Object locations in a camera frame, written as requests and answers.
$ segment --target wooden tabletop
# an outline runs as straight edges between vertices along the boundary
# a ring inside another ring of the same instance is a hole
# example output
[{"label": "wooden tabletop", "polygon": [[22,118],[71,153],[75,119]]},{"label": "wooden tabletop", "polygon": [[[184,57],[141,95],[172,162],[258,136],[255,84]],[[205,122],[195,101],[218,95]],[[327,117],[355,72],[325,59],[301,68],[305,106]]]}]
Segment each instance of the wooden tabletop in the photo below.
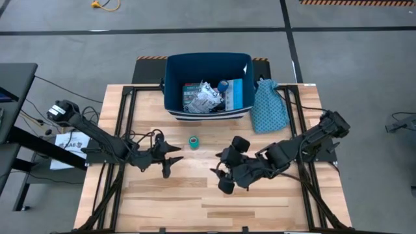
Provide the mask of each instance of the wooden tabletop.
[{"label": "wooden tabletop", "polygon": [[[122,88],[121,84],[107,87],[99,119],[99,126],[112,135]],[[299,90],[303,106],[320,107],[315,85],[299,84]],[[124,128],[129,100],[126,103]],[[297,117],[296,107],[292,108]],[[310,128],[319,123],[321,112],[304,109],[304,115],[306,125]],[[298,119],[295,122],[300,133]],[[250,231],[307,230],[299,182],[283,176],[272,180],[260,179],[250,185],[249,192],[236,186],[234,193],[227,195],[218,189],[218,178],[209,170],[218,163],[215,153],[228,147],[235,135],[251,142],[248,155],[254,157],[256,151],[268,144],[290,138],[289,126],[275,133],[257,135],[253,132],[249,114],[240,120],[179,122],[164,109],[161,92],[140,91],[132,130],[147,133],[155,128],[163,131],[169,144],[182,148],[166,156],[185,158],[172,166],[172,174],[168,179],[163,179],[161,165],[151,165],[143,173],[138,168],[126,167],[117,231],[158,231],[160,227],[165,227],[167,231],[240,231],[242,226],[248,226]],[[197,150],[191,150],[188,145],[188,139],[193,135],[200,139],[200,148]],[[146,150],[148,140],[144,140],[140,146]],[[96,164],[88,167],[75,228],[81,226],[92,212],[101,166]],[[315,166],[323,199],[339,220],[349,226],[350,218],[337,171],[326,162],[317,162]],[[292,163],[286,172],[298,176],[296,164]],[[315,225],[319,226],[312,197],[311,206]],[[105,227],[109,226],[112,201],[108,207]]]}]

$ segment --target concrete floor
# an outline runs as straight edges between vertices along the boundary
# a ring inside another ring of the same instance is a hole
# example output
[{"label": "concrete floor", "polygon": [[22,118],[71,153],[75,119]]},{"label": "concrete floor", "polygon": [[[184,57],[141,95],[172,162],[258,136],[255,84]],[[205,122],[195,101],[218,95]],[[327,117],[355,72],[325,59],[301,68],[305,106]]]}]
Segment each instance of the concrete floor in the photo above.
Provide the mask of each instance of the concrete floor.
[{"label": "concrete floor", "polygon": [[[168,0],[122,0],[113,13],[89,4],[11,0],[0,31],[284,26],[279,1],[273,0],[177,0],[175,5]],[[415,9],[408,7],[306,6],[294,0],[287,5],[293,27],[416,25]],[[392,112],[416,110],[416,32],[297,32],[294,40],[304,82],[317,83],[323,106],[338,110],[352,126],[337,154],[353,226],[414,233],[416,198],[410,183],[416,138],[406,130],[387,134],[384,125],[392,122]],[[107,84],[129,83],[139,55],[197,51],[268,57],[273,79],[295,82],[284,32],[0,36],[0,62],[36,62],[38,76],[94,99],[103,98]],[[28,96],[42,112],[64,98],[100,109],[39,80]],[[23,109],[37,116],[28,103]],[[16,125],[30,131],[20,119]],[[22,150],[19,156],[27,159],[31,152]],[[22,178],[12,174],[0,197],[2,233],[69,231],[82,186],[32,186],[26,205],[33,210],[11,212]]]}]

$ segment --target blue bin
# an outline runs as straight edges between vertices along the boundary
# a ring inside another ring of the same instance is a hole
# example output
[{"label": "blue bin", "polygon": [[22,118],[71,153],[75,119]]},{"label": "blue bin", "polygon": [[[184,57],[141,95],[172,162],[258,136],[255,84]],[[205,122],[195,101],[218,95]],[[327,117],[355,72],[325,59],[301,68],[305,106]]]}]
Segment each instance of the blue bin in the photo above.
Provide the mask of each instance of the blue bin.
[{"label": "blue bin", "polygon": [[[217,87],[221,80],[242,79],[242,108],[209,114],[183,111],[185,83],[206,81]],[[242,118],[254,104],[255,94],[253,62],[243,53],[188,53],[169,56],[164,77],[164,107],[177,120],[230,120]]]}]

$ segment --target white label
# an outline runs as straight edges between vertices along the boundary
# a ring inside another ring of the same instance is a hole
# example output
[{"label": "white label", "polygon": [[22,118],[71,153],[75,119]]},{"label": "white label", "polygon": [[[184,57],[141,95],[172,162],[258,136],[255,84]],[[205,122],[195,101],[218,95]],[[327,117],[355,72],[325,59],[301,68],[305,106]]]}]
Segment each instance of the white label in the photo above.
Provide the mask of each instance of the white label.
[{"label": "white label", "polygon": [[61,114],[65,114],[66,113],[66,111],[64,109],[58,107],[57,105],[53,105],[52,108],[55,109],[56,111],[58,111]]},{"label": "white label", "polygon": [[52,108],[50,108],[49,113],[53,114],[53,115],[57,115],[58,112]]}]

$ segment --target white paper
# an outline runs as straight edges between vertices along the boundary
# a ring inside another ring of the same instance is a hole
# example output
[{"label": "white paper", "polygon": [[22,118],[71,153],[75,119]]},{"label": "white paper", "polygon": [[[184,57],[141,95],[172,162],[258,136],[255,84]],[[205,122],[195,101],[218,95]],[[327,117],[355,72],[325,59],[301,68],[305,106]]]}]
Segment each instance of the white paper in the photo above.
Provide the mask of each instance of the white paper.
[{"label": "white paper", "polygon": [[[71,133],[65,133],[65,134],[57,134],[57,137],[55,139],[55,145],[59,146],[61,148],[64,148],[68,141],[70,140]],[[81,151],[82,148],[86,148],[88,145],[88,142],[90,141],[90,137],[85,135],[81,132],[73,132],[71,137],[71,142],[66,146],[65,150],[70,151],[71,153],[78,155],[82,157],[83,159],[86,158],[86,154]],[[60,161],[56,161],[52,159],[51,161],[51,170],[61,170],[61,169],[67,169],[72,168],[73,166],[70,166],[68,164],[65,164]]]}]

